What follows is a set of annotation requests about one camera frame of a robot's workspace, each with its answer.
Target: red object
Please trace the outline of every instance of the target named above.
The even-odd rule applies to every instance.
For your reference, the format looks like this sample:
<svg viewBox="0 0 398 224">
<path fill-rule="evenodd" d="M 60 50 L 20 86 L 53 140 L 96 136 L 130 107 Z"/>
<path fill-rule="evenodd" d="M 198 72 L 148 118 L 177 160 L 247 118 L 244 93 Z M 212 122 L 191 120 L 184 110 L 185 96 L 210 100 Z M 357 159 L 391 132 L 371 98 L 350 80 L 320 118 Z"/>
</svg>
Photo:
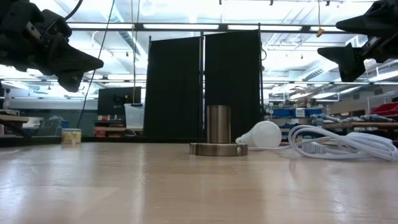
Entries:
<svg viewBox="0 0 398 224">
<path fill-rule="evenodd" d="M 381 105 L 375 110 L 372 110 L 371 114 L 378 114 L 380 116 L 398 114 L 398 103 L 388 103 L 385 105 Z"/>
</svg>

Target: round metal base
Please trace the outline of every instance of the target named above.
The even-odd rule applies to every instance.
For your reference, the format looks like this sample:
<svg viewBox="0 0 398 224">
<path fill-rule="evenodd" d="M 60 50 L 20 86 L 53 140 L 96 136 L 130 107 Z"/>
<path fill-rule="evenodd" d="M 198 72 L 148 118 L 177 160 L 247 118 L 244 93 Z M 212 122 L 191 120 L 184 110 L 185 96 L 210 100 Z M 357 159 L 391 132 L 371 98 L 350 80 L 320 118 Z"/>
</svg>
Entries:
<svg viewBox="0 0 398 224">
<path fill-rule="evenodd" d="M 189 154 L 197 156 L 245 156 L 248 145 L 191 143 Z"/>
</svg>

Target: computer monitor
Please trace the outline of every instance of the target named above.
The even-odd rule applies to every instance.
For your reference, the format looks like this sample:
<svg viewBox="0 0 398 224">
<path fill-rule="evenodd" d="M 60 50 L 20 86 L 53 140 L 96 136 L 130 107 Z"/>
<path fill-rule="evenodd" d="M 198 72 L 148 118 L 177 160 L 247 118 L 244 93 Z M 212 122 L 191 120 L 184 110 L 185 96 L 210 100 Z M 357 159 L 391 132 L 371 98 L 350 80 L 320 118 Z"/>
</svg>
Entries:
<svg viewBox="0 0 398 224">
<path fill-rule="evenodd" d="M 124 104 L 126 103 L 141 103 L 141 87 L 100 89 L 97 113 L 98 115 L 125 116 Z"/>
</svg>

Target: coiled white cable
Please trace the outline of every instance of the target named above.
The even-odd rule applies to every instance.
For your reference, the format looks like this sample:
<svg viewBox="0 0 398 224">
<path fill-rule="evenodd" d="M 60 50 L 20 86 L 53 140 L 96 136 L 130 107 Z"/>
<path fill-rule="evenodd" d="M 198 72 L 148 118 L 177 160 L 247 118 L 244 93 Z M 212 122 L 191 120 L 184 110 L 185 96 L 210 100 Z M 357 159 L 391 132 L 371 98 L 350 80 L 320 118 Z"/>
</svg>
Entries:
<svg viewBox="0 0 398 224">
<path fill-rule="evenodd" d="M 302 132 L 322 134 L 325 137 L 296 142 Z M 251 149 L 293 149 L 299 154 L 315 159 L 363 159 L 376 157 L 387 161 L 398 160 L 398 149 L 386 138 L 364 133 L 339 136 L 322 128 L 300 125 L 292 128 L 287 137 L 289 145 L 277 148 L 254 147 Z M 335 140 L 340 150 L 330 149 L 317 142 Z"/>
</svg>

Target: white cable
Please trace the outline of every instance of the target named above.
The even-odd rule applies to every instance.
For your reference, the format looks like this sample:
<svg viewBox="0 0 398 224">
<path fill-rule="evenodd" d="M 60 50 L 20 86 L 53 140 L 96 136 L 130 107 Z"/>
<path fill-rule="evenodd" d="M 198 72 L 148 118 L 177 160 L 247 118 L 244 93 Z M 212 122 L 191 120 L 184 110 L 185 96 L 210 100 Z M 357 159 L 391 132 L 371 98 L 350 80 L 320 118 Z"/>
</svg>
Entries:
<svg viewBox="0 0 398 224">
<path fill-rule="evenodd" d="M 298 134 L 317 133 L 325 137 L 296 142 Z M 322 128 L 309 125 L 300 125 L 292 128 L 287 137 L 289 145 L 271 149 L 293 149 L 299 154 L 315 159 L 363 159 L 376 157 L 387 161 L 398 160 L 398 149 L 392 141 L 372 134 L 350 133 L 346 136 L 339 136 Z M 331 149 L 326 145 L 317 142 L 332 141 L 337 142 L 340 150 Z M 250 149 L 269 149 L 254 147 Z"/>
</svg>

